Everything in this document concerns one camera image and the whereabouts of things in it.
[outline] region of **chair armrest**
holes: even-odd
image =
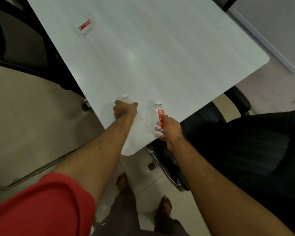
[[[251,110],[250,102],[236,86],[231,87],[224,94],[233,102],[242,116],[249,115],[248,111]]]

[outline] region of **red bottle label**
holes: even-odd
[[[90,19],[88,19],[83,25],[79,27],[80,31],[82,31],[85,27],[87,27],[90,24]]]
[[[165,124],[164,124],[164,121],[161,119],[161,114],[164,115],[164,110],[158,110],[158,118],[159,118],[159,122],[161,123],[161,129],[164,129],[165,128]]]

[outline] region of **gray pants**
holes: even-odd
[[[136,196],[131,188],[119,193],[109,215],[95,227],[95,236],[189,236],[178,220],[158,210],[154,232],[141,230],[136,206]]]

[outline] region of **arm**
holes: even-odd
[[[138,103],[127,104],[116,100],[116,121],[103,134],[63,160],[53,171],[77,181],[95,199],[96,204],[119,159],[127,139]]]
[[[294,235],[278,218],[212,167],[167,115],[167,147],[173,152],[212,236]]]

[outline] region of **hand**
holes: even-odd
[[[129,115],[134,119],[134,117],[137,114],[137,106],[138,106],[137,102],[134,102],[133,104],[128,104],[128,103],[122,102],[121,100],[116,100],[115,106],[114,106],[115,119],[117,120],[123,115]]]
[[[175,119],[167,116],[160,115],[161,119],[164,121],[164,137],[158,137],[159,139],[167,142],[167,148],[172,151],[175,143],[179,140],[184,140],[182,135],[180,123]]]

